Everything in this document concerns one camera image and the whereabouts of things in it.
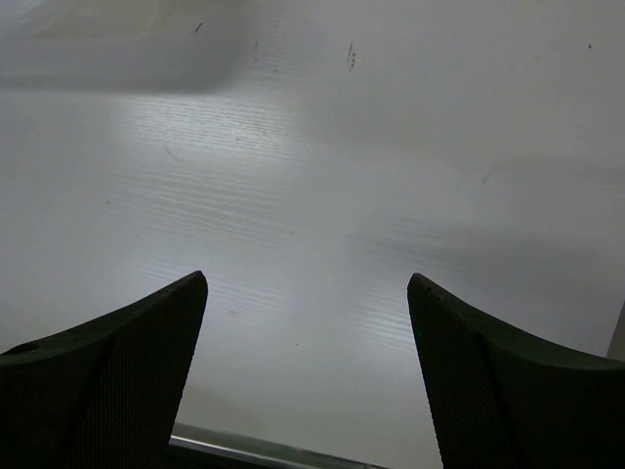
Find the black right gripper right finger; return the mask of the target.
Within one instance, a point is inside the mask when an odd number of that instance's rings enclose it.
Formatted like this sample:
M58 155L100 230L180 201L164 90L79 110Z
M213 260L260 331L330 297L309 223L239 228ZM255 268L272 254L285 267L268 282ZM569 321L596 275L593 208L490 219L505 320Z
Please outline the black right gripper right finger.
M525 332L420 274L407 300L444 467L623 467L623 362Z

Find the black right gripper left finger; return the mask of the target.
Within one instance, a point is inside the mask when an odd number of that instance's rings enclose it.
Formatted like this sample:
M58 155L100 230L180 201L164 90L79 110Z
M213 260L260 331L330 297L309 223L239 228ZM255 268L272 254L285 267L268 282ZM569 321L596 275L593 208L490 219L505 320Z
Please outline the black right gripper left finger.
M3 353L2 467L164 467L206 302L193 272Z

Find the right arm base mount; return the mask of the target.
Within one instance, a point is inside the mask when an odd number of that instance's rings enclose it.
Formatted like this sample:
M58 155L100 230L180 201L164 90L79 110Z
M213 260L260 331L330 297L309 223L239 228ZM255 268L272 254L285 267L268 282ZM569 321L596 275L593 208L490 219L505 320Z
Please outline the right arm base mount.
M169 468L379 468L379 465L176 423Z

